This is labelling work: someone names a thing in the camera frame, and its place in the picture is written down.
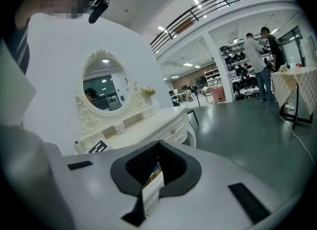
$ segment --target vase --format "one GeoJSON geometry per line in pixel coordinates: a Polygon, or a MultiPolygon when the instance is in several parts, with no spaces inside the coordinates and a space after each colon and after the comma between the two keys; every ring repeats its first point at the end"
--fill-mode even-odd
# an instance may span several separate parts
{"type": "Polygon", "coordinates": [[[152,100],[151,96],[144,96],[144,101],[145,101],[145,104],[148,105],[148,106],[152,106],[153,105],[153,100],[152,100]]]}

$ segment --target curved table leg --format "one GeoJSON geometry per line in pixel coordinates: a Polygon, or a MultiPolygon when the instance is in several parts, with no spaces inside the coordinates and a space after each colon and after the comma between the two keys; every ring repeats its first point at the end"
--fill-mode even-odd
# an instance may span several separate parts
{"type": "Polygon", "coordinates": [[[196,148],[196,134],[191,125],[188,125],[187,127],[187,135],[189,138],[190,146],[196,148]]]}

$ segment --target white dressing table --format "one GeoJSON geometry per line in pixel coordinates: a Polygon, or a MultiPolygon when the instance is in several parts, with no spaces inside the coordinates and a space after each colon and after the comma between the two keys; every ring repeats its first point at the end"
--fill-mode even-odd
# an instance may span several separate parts
{"type": "Polygon", "coordinates": [[[126,72],[124,64],[103,50],[92,54],[83,65],[83,74],[77,89],[77,105],[83,135],[74,147],[78,154],[119,149],[140,142],[164,140],[167,143],[183,143],[187,135],[190,146],[196,148],[196,136],[187,120],[186,106],[157,110],[145,100],[136,84],[126,72]],[[91,104],[83,90],[83,78],[91,64],[99,60],[111,60],[125,71],[129,82],[126,103],[114,111],[103,111],[91,104]]]}

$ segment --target man in white shirt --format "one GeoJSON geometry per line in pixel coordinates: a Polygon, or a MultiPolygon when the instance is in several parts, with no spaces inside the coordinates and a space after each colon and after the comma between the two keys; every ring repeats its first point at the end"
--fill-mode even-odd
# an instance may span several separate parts
{"type": "Polygon", "coordinates": [[[260,46],[260,44],[258,44],[253,39],[252,33],[247,34],[247,40],[244,43],[244,50],[246,51],[247,57],[249,58],[250,63],[254,69],[254,72],[256,73],[256,78],[257,78],[259,92],[260,92],[260,102],[266,101],[266,95],[265,95],[265,89],[264,89],[264,84],[265,84],[267,96],[268,96],[268,102],[275,103],[276,100],[271,91],[271,79],[269,77],[269,71],[260,54],[263,51],[263,49],[260,46]]]}

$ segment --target blue jeans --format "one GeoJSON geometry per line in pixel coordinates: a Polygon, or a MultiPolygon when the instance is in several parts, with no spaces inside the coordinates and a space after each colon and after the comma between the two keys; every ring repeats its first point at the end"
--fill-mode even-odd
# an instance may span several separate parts
{"type": "Polygon", "coordinates": [[[266,86],[267,97],[269,102],[274,101],[274,95],[271,91],[271,79],[268,74],[268,69],[264,68],[264,70],[256,73],[256,79],[258,82],[259,92],[260,92],[260,100],[266,101],[264,84],[266,86]]]}

